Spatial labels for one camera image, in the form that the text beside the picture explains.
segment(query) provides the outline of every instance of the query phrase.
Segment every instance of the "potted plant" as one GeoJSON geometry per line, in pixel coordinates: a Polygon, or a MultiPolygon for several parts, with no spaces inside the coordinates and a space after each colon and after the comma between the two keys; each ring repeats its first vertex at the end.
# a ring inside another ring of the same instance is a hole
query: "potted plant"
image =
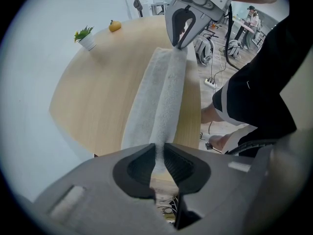
{"type": "Polygon", "coordinates": [[[93,27],[87,28],[81,30],[79,33],[76,31],[74,41],[79,42],[84,48],[87,50],[91,50],[93,47],[96,46],[96,43],[94,42],[93,35],[91,33],[93,27]]]}

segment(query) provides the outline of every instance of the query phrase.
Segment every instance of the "person in background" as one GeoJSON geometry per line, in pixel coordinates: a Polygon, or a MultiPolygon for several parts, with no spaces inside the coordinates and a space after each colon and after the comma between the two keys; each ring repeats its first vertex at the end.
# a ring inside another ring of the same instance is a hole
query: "person in background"
{"type": "Polygon", "coordinates": [[[250,6],[249,9],[250,11],[253,11],[253,14],[251,16],[251,21],[250,21],[250,28],[254,31],[254,33],[250,32],[250,31],[246,31],[244,38],[241,41],[241,45],[245,48],[245,49],[250,49],[251,46],[251,42],[252,42],[252,38],[257,30],[257,26],[259,23],[259,16],[258,13],[254,10],[254,7],[250,6]]]}
{"type": "Polygon", "coordinates": [[[256,27],[256,33],[255,33],[255,35],[254,35],[254,37],[253,37],[253,39],[254,39],[255,41],[258,40],[258,38],[259,38],[259,36],[260,36],[260,33],[261,33],[261,30],[262,30],[261,20],[259,20],[258,25],[257,25],[257,27],[256,27]]]}

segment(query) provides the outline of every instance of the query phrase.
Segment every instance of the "white pot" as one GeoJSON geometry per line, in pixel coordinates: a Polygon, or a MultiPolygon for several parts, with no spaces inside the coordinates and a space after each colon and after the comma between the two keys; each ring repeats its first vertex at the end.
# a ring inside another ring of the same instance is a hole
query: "white pot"
{"type": "Polygon", "coordinates": [[[84,37],[79,43],[87,50],[91,50],[93,47],[96,46],[93,35],[91,33],[84,37]]]}

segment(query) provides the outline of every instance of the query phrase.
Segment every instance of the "power strip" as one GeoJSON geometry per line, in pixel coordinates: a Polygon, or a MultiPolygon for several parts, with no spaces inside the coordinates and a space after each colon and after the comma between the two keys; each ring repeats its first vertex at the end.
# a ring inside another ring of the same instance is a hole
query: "power strip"
{"type": "Polygon", "coordinates": [[[213,78],[211,78],[211,77],[209,79],[206,78],[205,81],[204,81],[204,84],[209,86],[209,87],[211,87],[211,88],[213,88],[213,89],[216,88],[216,84],[215,84],[213,78]]]}

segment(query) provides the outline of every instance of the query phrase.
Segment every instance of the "wooden table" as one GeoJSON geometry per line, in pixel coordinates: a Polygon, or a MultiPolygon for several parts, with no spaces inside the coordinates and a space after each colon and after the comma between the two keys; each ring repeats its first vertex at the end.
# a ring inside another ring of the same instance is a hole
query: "wooden table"
{"type": "MultiPolygon", "coordinates": [[[[85,149],[101,156],[120,150],[150,58],[157,47],[172,45],[164,16],[124,22],[116,32],[98,32],[95,41],[91,51],[81,48],[69,63],[54,92],[50,113],[85,149]]],[[[174,143],[198,148],[200,121],[198,66],[191,44],[174,143]]]]}
{"type": "Polygon", "coordinates": [[[234,23],[237,23],[237,24],[240,25],[240,28],[239,28],[239,30],[238,30],[238,32],[237,32],[237,35],[236,35],[236,37],[235,37],[235,40],[238,40],[238,39],[240,38],[240,36],[241,36],[241,34],[242,34],[244,28],[247,29],[248,31],[254,33],[254,31],[253,31],[249,26],[245,25],[243,22],[241,22],[241,21],[239,21],[239,20],[237,20],[237,19],[234,19],[234,18],[233,18],[233,21],[234,21],[234,23]]]}

